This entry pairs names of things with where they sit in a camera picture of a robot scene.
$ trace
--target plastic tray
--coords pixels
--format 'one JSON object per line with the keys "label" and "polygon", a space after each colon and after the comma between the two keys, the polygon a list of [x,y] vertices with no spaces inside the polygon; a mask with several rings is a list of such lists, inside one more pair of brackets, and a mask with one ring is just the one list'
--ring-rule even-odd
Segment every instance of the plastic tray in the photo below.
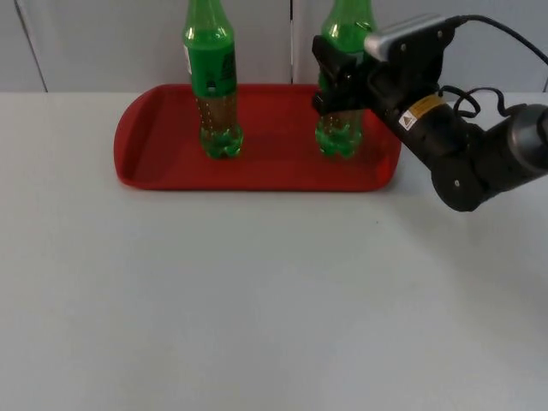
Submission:
{"label": "plastic tray", "polygon": [[158,86],[137,98],[116,131],[119,179],[147,190],[365,192],[386,185],[401,143],[366,112],[364,144],[350,160],[326,158],[314,129],[315,86],[240,86],[244,130],[235,159],[208,158],[189,86]]}

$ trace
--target yellow sticker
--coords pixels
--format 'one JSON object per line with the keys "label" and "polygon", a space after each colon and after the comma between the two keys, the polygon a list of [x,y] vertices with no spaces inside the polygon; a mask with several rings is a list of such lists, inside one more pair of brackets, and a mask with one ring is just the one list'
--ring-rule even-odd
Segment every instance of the yellow sticker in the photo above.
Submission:
{"label": "yellow sticker", "polygon": [[413,125],[420,120],[427,112],[435,109],[439,105],[445,104],[445,102],[436,94],[431,94],[426,96],[415,104],[413,104],[409,109],[403,113],[403,116],[400,118],[400,124],[407,131],[413,127]]}
{"label": "yellow sticker", "polygon": [[411,114],[419,120],[428,111],[435,109],[442,104],[445,104],[445,102],[439,96],[436,94],[431,94],[430,96],[426,96],[413,104],[411,108],[409,108],[409,111],[411,111]]}

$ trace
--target table surface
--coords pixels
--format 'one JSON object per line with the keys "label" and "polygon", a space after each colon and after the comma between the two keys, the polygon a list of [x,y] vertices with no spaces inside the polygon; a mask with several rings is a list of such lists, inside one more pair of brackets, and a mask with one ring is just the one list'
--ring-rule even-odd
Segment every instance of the table surface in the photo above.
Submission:
{"label": "table surface", "polygon": [[0,95],[0,409],[546,409],[548,178],[472,214],[407,151],[375,194],[139,192],[135,97]]}

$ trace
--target green plastic bottle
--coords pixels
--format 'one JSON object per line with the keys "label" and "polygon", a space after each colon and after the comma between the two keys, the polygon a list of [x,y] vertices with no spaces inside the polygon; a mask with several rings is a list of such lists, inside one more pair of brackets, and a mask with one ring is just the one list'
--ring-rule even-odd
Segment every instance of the green plastic bottle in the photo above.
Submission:
{"label": "green plastic bottle", "polygon": [[189,0],[183,40],[201,145],[212,158],[235,157],[243,132],[236,109],[234,30],[220,0]]}
{"label": "green plastic bottle", "polygon": [[[375,28],[371,0],[335,0],[322,35],[338,50],[366,57],[364,40]],[[325,88],[320,76],[319,86]],[[323,116],[316,127],[316,141],[327,156],[352,157],[363,139],[363,110],[344,111]]]}

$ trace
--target bottle label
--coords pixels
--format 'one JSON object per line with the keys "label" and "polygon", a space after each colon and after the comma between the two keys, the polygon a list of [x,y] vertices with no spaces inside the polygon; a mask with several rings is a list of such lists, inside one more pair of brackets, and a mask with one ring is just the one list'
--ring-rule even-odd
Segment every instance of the bottle label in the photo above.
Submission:
{"label": "bottle label", "polygon": [[198,97],[223,97],[236,90],[234,43],[220,49],[186,48],[192,89]]}

